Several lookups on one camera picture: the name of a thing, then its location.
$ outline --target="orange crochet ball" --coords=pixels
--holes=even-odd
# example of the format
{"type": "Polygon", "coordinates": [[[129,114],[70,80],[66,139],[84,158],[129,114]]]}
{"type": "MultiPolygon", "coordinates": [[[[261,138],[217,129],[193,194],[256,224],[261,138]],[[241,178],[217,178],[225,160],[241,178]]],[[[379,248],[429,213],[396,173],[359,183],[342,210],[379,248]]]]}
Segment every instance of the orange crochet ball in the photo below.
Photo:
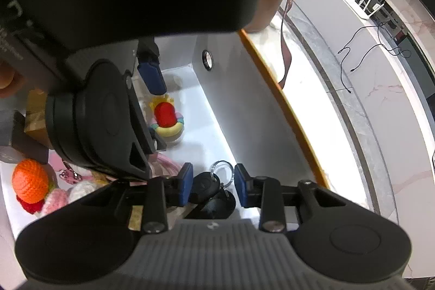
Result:
{"type": "Polygon", "coordinates": [[[27,158],[15,167],[12,187],[26,203],[38,203],[48,193],[47,173],[40,163],[27,158]]]}

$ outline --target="black cable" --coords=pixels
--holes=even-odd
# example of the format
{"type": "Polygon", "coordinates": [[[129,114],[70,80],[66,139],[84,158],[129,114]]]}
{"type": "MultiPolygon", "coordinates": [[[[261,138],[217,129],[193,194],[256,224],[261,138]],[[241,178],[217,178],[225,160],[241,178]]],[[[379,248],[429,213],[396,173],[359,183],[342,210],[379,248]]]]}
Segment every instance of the black cable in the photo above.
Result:
{"type": "Polygon", "coordinates": [[[383,48],[385,48],[385,50],[386,51],[388,51],[391,55],[393,55],[393,56],[398,56],[398,55],[401,55],[403,58],[409,58],[411,55],[412,55],[412,52],[409,50],[409,49],[406,49],[406,50],[402,50],[402,48],[400,47],[400,46],[397,46],[397,47],[395,47],[395,48],[391,48],[391,49],[388,49],[383,43],[381,43],[381,37],[380,37],[380,34],[379,34],[379,29],[382,27],[384,27],[384,25],[385,24],[387,24],[388,23],[388,21],[384,21],[384,22],[381,22],[380,24],[378,24],[378,25],[372,25],[372,26],[363,26],[362,28],[359,28],[355,33],[354,33],[354,35],[352,36],[352,38],[350,39],[350,41],[348,42],[348,43],[346,43],[345,44],[345,46],[341,49],[341,50],[339,50],[338,51],[338,54],[340,54],[341,52],[343,52],[345,49],[348,49],[349,51],[346,53],[346,55],[343,57],[343,59],[341,60],[341,63],[340,63],[340,80],[341,80],[341,83],[343,84],[343,86],[344,86],[344,88],[347,90],[347,92],[348,93],[351,93],[351,91],[349,90],[349,88],[347,87],[347,86],[345,86],[344,85],[344,82],[343,82],[343,61],[346,59],[346,57],[349,55],[349,53],[351,52],[351,48],[348,46],[349,45],[349,43],[351,43],[352,42],[352,40],[354,39],[354,37],[356,36],[356,34],[358,33],[358,31],[360,31],[361,29],[366,29],[366,28],[378,28],[378,41],[379,41],[379,43],[378,44],[376,44],[376,45],[374,45],[374,46],[372,46],[363,56],[362,56],[362,58],[361,58],[361,61],[360,61],[360,63],[355,67],[355,68],[353,68],[353,69],[351,69],[351,71],[354,71],[354,70],[356,70],[356,69],[358,69],[358,67],[361,65],[361,63],[362,63],[362,61],[364,60],[364,58],[366,57],[366,55],[368,55],[369,54],[369,52],[373,49],[373,48],[375,48],[375,47],[377,47],[377,46],[382,46],[383,48]],[[399,50],[399,52],[398,53],[391,53],[392,51],[395,51],[395,50],[399,50]],[[409,52],[409,56],[408,57],[405,57],[404,55],[403,55],[403,53],[404,52],[406,52],[406,51],[408,51],[409,52]]]}

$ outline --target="key fob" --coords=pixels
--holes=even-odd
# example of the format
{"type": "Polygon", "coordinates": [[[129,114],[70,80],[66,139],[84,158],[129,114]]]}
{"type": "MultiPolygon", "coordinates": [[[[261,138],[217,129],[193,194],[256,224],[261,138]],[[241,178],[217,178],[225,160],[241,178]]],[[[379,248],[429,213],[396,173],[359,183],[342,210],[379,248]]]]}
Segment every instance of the key fob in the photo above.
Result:
{"type": "Polygon", "coordinates": [[[212,196],[214,196],[220,188],[219,177],[213,175],[215,180],[212,179],[210,172],[203,172],[193,178],[189,202],[200,204],[212,196]]]}
{"type": "Polygon", "coordinates": [[[234,195],[221,188],[210,200],[197,205],[185,219],[227,219],[234,209],[236,209],[234,195]]]}

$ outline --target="silver metal ring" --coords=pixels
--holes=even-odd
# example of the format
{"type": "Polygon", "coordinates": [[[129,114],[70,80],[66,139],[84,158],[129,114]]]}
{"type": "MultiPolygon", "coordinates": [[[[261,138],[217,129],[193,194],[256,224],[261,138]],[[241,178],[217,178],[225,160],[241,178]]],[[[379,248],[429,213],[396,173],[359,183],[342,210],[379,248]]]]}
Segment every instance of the silver metal ring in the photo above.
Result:
{"type": "Polygon", "coordinates": [[[210,173],[212,174],[212,179],[215,180],[215,178],[214,178],[214,176],[213,176],[213,172],[214,172],[216,166],[219,165],[220,163],[228,165],[229,168],[231,169],[231,178],[230,178],[230,181],[229,181],[227,184],[223,185],[224,188],[227,188],[227,187],[229,187],[229,186],[233,183],[233,181],[234,181],[234,168],[233,168],[233,166],[232,166],[228,161],[225,161],[225,160],[219,160],[219,161],[216,161],[216,162],[215,162],[215,163],[210,167],[210,173]]]}

